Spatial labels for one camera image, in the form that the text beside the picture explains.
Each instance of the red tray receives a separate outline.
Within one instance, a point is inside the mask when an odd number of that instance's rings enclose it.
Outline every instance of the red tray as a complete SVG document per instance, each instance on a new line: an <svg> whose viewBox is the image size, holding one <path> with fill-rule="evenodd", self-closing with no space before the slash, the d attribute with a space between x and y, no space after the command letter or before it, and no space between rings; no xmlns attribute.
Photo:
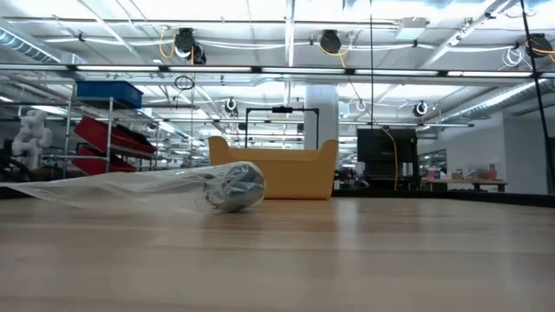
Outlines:
<svg viewBox="0 0 555 312"><path fill-rule="evenodd" d="M105 153L108 143L108 125L104 122L84 116L74 130L75 134L85 139L90 145ZM110 152L129 157L152 159L156 147L150 143L137 141L117 127L112 127Z"/></svg>
<svg viewBox="0 0 555 312"><path fill-rule="evenodd" d="M105 153L95 150L94 148L83 146L77 152L77 156L97 156L106 157ZM81 169L88 175L106 173L106 160L104 159L73 159L71 161L77 168ZM119 157L112 155L110 157L110 172L136 172L137 169Z"/></svg>

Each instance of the white column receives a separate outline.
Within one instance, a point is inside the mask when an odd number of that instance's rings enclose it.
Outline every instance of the white column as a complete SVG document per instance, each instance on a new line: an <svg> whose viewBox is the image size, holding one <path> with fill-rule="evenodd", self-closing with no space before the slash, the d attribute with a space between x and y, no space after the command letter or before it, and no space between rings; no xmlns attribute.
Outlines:
<svg viewBox="0 0 555 312"><path fill-rule="evenodd" d="M306 85L304 108L320 109L320 125L313 112L304 113L304 149L315 149L318 132L318 148L326 140L337 140L339 135L339 108L336 85Z"/></svg>

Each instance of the plastic bag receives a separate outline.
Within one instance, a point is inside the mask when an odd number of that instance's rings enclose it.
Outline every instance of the plastic bag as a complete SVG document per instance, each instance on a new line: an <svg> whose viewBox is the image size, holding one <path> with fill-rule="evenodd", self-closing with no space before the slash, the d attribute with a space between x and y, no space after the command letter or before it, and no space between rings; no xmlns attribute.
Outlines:
<svg viewBox="0 0 555 312"><path fill-rule="evenodd" d="M78 207L143 205L237 212L264 198L262 172L251 162L155 172L111 172L51 182L4 184L33 197Z"/></svg>

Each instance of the blue storage box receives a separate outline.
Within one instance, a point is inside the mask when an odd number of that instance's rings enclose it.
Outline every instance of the blue storage box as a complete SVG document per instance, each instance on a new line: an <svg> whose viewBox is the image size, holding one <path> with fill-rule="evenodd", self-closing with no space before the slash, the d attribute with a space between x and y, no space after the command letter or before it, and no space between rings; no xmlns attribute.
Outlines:
<svg viewBox="0 0 555 312"><path fill-rule="evenodd" d="M143 93L127 81L78 81L77 98L98 108L109 108L108 98L115 99L114 109L142 107Z"/></svg>

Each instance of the yellow bin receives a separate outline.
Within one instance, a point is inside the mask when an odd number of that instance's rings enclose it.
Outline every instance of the yellow bin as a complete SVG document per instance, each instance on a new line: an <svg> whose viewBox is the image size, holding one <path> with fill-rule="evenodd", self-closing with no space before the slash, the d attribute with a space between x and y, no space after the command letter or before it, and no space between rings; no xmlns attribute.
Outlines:
<svg viewBox="0 0 555 312"><path fill-rule="evenodd" d="M264 175L264 198L327 199L331 196L339 142L328 140L319 150L229 148L224 138L212 136L212 165L251 161Z"/></svg>

